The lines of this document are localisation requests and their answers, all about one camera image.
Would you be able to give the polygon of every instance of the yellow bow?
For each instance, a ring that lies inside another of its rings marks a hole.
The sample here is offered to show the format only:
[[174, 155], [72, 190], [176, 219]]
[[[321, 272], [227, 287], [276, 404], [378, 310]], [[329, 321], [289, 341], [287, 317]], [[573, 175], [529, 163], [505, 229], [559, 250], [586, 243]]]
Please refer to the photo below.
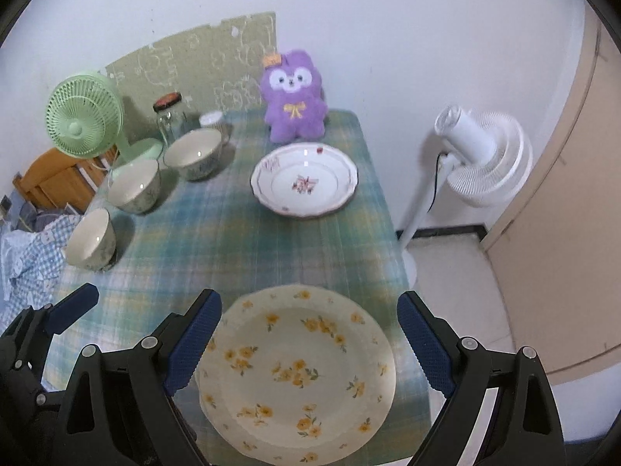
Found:
[[304, 102], [299, 102], [299, 103], [296, 103], [295, 105], [293, 103], [287, 103], [283, 107], [283, 110], [291, 112], [290, 119], [293, 119], [294, 117], [297, 117], [298, 119], [302, 119], [302, 113], [300, 113], [300, 110], [304, 110], [305, 108], [306, 108], [306, 103]]

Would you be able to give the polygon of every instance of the wooden chair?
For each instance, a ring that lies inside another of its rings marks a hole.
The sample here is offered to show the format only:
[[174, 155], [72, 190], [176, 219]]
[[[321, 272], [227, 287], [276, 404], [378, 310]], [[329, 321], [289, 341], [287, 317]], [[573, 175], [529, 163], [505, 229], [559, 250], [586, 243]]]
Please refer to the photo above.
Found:
[[[116, 149], [110, 149], [101, 157], [112, 163]], [[37, 208], [64, 208], [67, 203], [85, 212], [95, 191], [82, 175], [84, 172], [99, 187], [106, 177], [100, 158], [79, 160], [50, 149], [35, 160], [22, 177], [13, 179], [18, 193]]]

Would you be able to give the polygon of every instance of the plush toy leg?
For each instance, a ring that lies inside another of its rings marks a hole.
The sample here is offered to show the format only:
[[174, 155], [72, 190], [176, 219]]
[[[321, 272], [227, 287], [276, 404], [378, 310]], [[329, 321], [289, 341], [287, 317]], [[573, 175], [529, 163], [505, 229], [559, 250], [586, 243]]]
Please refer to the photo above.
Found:
[[273, 143], [288, 143], [296, 138], [296, 130], [286, 124], [274, 123], [271, 127], [269, 139]]
[[314, 140], [321, 138], [325, 134], [325, 126], [323, 121], [318, 121], [312, 126], [305, 127], [302, 130], [299, 130], [297, 134], [304, 139]]

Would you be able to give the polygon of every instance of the plate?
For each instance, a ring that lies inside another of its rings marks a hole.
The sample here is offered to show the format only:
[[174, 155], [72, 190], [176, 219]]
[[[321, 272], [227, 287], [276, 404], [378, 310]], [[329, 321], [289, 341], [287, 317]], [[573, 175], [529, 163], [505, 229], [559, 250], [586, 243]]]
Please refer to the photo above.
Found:
[[245, 456], [328, 464], [362, 447], [392, 404], [392, 350], [377, 322], [322, 288], [239, 298], [195, 372], [201, 408]]
[[318, 217], [347, 203], [358, 185], [358, 170], [334, 147], [292, 143], [265, 156], [250, 185], [257, 199], [277, 214]]

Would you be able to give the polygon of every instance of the floor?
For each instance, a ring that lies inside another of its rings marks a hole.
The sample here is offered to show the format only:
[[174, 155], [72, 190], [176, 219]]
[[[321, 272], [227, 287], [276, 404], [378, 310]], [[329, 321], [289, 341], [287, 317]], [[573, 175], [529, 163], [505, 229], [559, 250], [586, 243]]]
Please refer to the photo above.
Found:
[[[458, 336], [471, 336], [488, 350], [515, 352], [502, 295], [476, 235], [419, 238], [411, 241], [408, 252], [418, 267], [421, 298], [435, 316], [445, 319]], [[459, 466], [473, 464], [495, 399], [496, 389], [489, 389]], [[429, 389], [432, 419], [444, 401], [441, 393]], [[391, 464], [404, 466], [408, 462]]]

